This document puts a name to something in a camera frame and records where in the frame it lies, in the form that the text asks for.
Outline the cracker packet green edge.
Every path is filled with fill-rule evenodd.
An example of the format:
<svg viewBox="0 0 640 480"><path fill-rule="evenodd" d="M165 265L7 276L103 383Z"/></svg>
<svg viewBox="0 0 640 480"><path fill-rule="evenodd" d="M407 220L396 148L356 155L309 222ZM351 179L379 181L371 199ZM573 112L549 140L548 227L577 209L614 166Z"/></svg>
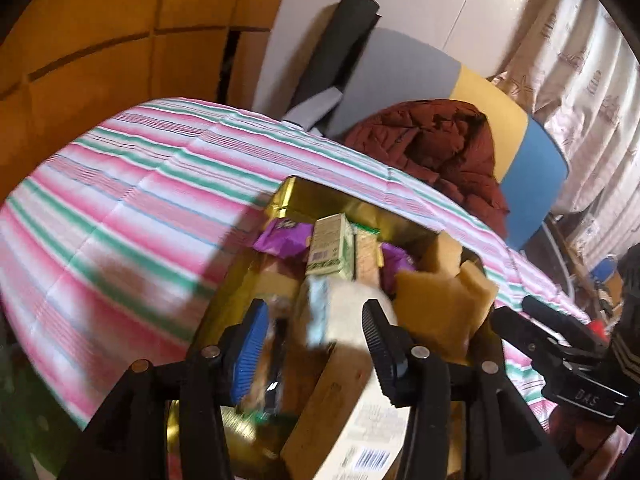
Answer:
<svg viewBox="0 0 640 480"><path fill-rule="evenodd" d="M381 252L378 232L353 223L355 235L355 280L371 287L380 286Z"/></svg>

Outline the yellow sponge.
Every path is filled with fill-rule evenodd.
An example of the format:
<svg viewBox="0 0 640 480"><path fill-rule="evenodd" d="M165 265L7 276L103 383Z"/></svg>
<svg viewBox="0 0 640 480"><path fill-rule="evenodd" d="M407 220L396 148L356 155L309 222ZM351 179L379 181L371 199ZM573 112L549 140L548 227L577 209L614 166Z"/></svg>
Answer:
<svg viewBox="0 0 640 480"><path fill-rule="evenodd" d="M423 272L456 276L460 272L462 245L447 232L439 232L425 249L416 268Z"/></svg>
<svg viewBox="0 0 640 480"><path fill-rule="evenodd" d="M466 364L471 339L494 303L499 287L472 262L455 276L402 270L396 274L393 308L398 325L442 359Z"/></svg>

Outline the blue bag on desk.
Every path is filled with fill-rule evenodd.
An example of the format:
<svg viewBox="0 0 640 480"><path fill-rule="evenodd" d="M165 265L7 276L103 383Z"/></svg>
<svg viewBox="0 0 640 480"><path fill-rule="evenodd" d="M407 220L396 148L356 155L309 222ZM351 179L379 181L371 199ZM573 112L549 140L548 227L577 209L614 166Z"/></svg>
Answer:
<svg viewBox="0 0 640 480"><path fill-rule="evenodd" d="M607 255L590 271L590 276L595 283L604 284L617 271L617 258Z"/></svg>

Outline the beige cardboard box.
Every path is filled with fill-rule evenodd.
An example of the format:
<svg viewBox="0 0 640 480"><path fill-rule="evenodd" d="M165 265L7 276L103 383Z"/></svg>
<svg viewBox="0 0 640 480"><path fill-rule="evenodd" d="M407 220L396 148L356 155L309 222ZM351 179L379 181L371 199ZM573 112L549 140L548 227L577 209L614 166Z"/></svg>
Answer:
<svg viewBox="0 0 640 480"><path fill-rule="evenodd" d="M366 349L336 344L280 456L295 480L382 479L409 414L382 393Z"/></svg>

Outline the striped pink green tablecloth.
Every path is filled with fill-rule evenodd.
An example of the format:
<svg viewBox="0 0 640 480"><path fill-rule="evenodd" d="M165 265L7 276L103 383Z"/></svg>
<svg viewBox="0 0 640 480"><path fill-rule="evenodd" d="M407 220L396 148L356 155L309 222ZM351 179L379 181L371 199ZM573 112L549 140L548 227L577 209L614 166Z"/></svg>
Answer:
<svg viewBox="0 0 640 480"><path fill-rule="evenodd" d="M248 110L161 99L43 162L1 207L1 301L55 400L85 426L135 359L181 359L209 301L291 176L472 249L498 304L578 315L536 266L452 200L336 142Z"/></svg>

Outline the small green white box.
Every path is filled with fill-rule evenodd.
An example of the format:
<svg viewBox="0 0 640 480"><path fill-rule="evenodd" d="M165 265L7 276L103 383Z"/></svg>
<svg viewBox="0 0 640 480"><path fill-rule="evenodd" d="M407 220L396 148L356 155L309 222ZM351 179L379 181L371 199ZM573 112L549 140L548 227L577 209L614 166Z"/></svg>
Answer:
<svg viewBox="0 0 640 480"><path fill-rule="evenodd" d="M355 234L346 214L332 214L314 222L306 275L355 278Z"/></svg>

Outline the dark red jacket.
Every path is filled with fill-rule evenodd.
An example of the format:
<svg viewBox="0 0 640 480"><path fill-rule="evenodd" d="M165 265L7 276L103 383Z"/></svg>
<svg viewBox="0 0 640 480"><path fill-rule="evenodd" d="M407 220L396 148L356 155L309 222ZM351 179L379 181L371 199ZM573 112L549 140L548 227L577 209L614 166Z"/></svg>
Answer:
<svg viewBox="0 0 640 480"><path fill-rule="evenodd" d="M495 177L495 147L485 114L456 100L394 104L364 118L343 143L431 186L508 235L509 207Z"/></svg>

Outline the black rolled mat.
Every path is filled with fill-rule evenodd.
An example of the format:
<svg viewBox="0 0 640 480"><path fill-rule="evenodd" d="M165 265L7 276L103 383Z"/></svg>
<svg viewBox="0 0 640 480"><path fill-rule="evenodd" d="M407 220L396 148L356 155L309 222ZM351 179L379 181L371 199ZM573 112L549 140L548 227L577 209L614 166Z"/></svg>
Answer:
<svg viewBox="0 0 640 480"><path fill-rule="evenodd" d="M380 5L375 0L341 0L322 32L309 62L300 76L290 107L327 88L337 87L354 62L357 50L378 22Z"/></svg>

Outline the purple snack packet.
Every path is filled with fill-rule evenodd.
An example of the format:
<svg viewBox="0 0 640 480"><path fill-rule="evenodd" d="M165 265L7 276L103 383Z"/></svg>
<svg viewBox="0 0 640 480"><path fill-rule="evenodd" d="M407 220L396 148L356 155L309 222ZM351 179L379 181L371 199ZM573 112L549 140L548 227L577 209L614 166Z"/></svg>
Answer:
<svg viewBox="0 0 640 480"><path fill-rule="evenodd" d="M271 220L256 237L252 248L263 254L281 259L304 258L310 247L314 227L310 223L287 218ZM375 241L376 265L383 278L392 280L401 269L414 270L412 258L400 247Z"/></svg>

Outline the blue yellow grey chair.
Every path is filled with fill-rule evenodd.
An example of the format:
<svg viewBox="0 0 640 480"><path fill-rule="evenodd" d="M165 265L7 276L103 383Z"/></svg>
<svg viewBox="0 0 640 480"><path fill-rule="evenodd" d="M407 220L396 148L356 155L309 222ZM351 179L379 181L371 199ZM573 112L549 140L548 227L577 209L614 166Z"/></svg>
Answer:
<svg viewBox="0 0 640 480"><path fill-rule="evenodd" d="M322 44L285 120L405 171L514 249L541 230L568 176L550 134L488 80L401 32Z"/></svg>

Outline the gold tin box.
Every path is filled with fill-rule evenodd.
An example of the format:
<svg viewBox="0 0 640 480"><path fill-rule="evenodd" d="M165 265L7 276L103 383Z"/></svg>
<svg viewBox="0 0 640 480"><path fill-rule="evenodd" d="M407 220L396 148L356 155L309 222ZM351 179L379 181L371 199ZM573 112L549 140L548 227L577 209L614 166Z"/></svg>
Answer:
<svg viewBox="0 0 640 480"><path fill-rule="evenodd" d="M335 188L300 177L287 178L265 210L268 219L287 218L311 223L332 214L374 229L383 242L405 249L418 261L439 232L419 226L379 206L358 200ZM461 264L474 263L485 275L474 252L462 247ZM222 408L222 440L232 476L242 479L293 479L280 453L314 392L336 344L307 349L296 340L284 347L282 390L292 394L294 405L279 414L262 417L254 411ZM498 472L489 453L486 412L480 394L482 364L503 366L502 344L492 331L488 315L471 339L466 364L448 362L452 382L449 417L447 477L492 479Z"/></svg>

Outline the wooden wardrobe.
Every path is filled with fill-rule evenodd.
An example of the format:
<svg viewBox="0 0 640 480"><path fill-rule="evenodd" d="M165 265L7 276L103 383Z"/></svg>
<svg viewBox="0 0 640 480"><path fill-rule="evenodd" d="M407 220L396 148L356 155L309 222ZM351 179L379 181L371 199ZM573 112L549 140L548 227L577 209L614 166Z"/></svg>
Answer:
<svg viewBox="0 0 640 480"><path fill-rule="evenodd" d="M247 108L281 0L1 0L1 189L121 110Z"/></svg>

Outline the pink striped curtain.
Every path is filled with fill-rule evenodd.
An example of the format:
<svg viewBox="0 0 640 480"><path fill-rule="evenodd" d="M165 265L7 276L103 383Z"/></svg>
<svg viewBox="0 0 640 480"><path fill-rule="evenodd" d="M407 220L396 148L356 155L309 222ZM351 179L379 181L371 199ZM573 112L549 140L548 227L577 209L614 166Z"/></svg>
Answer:
<svg viewBox="0 0 640 480"><path fill-rule="evenodd" d="M495 85L570 165L552 209L585 212L570 244L585 264L639 240L639 62L599 0L547 0Z"/></svg>

